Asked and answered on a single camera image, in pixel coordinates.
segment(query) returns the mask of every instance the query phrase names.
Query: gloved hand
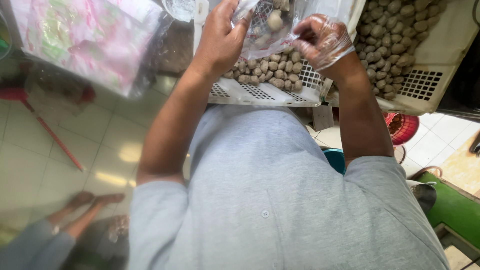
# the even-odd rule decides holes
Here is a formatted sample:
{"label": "gloved hand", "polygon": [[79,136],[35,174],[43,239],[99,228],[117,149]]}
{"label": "gloved hand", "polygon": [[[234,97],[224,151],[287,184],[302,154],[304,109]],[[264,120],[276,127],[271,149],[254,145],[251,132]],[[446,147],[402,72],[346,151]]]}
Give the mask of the gloved hand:
{"label": "gloved hand", "polygon": [[342,57],[355,52],[345,24],[326,15],[309,16],[295,27],[293,33],[300,35],[293,42],[293,46],[320,74],[323,73],[323,70],[332,67]]}
{"label": "gloved hand", "polygon": [[218,78],[238,61],[253,11],[232,29],[238,0],[222,0],[205,21],[202,38],[191,67],[202,75]]}

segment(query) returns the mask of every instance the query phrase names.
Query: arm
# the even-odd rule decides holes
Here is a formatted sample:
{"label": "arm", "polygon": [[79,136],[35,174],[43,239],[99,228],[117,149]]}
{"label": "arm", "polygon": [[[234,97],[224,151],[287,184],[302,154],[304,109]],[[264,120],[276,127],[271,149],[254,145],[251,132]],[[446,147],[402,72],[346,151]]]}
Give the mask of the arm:
{"label": "arm", "polygon": [[366,156],[393,157],[392,140],[367,73],[343,23],[314,14],[295,28],[294,46],[339,89],[340,133],[348,166]]}
{"label": "arm", "polygon": [[237,5],[237,0],[223,0],[208,15],[191,65],[147,134],[138,185],[159,180],[184,184],[182,166],[210,90],[238,60],[250,25],[249,18],[242,19],[232,29],[230,21]]}

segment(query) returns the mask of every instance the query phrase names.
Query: person's leg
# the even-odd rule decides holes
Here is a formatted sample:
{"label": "person's leg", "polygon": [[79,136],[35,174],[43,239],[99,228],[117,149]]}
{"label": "person's leg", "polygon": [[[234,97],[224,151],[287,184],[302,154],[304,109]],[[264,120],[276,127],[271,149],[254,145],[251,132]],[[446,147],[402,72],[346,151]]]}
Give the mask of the person's leg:
{"label": "person's leg", "polygon": [[107,204],[119,203],[124,194],[98,196],[92,206],[79,218],[65,226],[29,264],[29,270],[56,270],[68,258],[80,234]]}
{"label": "person's leg", "polygon": [[0,270],[25,269],[35,255],[54,237],[53,229],[61,219],[80,206],[89,203],[94,197],[90,192],[81,192],[60,211],[30,224],[0,251]]}

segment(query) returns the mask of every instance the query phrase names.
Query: transparent plastic glove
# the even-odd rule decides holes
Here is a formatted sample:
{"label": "transparent plastic glove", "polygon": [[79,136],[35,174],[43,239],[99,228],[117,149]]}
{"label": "transparent plastic glove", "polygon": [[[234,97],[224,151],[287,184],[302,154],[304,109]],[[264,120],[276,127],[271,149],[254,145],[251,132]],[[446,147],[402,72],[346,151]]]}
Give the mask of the transparent plastic glove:
{"label": "transparent plastic glove", "polygon": [[335,64],[354,52],[347,27],[337,19],[314,14],[301,21],[293,30],[300,35],[293,46],[310,62],[316,72]]}

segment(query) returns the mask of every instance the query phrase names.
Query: forearm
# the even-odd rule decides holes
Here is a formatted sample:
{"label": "forearm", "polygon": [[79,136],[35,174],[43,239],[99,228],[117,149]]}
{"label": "forearm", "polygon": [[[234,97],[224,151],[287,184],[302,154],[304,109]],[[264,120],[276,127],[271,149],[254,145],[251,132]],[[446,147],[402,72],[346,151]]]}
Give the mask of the forearm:
{"label": "forearm", "polygon": [[347,165],[365,156],[394,156],[392,140],[382,111],[373,95],[367,73],[355,54],[349,61],[350,74],[337,82],[340,98],[340,131]]}
{"label": "forearm", "polygon": [[159,176],[183,182],[178,176],[214,81],[192,66],[187,69],[145,138],[138,184]]}

